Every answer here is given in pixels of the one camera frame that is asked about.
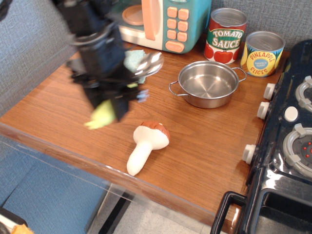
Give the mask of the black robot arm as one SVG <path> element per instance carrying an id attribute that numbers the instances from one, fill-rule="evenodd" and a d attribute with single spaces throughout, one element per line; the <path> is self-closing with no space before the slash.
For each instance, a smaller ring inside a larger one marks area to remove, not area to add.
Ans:
<path id="1" fill-rule="evenodd" d="M 109 14 L 111 0 L 54 0 L 70 32 L 70 44 L 80 58 L 67 62 L 72 79 L 82 86 L 94 109 L 108 104 L 120 121 L 130 109 L 130 101 L 144 101 L 148 91 L 125 65 L 126 49 L 118 23 Z"/>

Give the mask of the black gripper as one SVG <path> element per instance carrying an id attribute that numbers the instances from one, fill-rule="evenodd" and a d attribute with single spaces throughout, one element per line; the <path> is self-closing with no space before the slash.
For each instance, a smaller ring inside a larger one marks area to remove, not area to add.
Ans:
<path id="1" fill-rule="evenodd" d="M 72 70 L 72 79 L 82 86 L 92 105 L 99 105 L 102 100 L 112 98 L 125 89 L 133 74 L 126 78 L 123 65 L 127 51 L 120 39 L 112 38 L 86 39 L 73 38 L 71 43 L 77 47 L 80 58 L 70 60 L 67 66 Z M 126 97 L 111 99 L 112 107 L 118 121 L 129 111 Z"/>

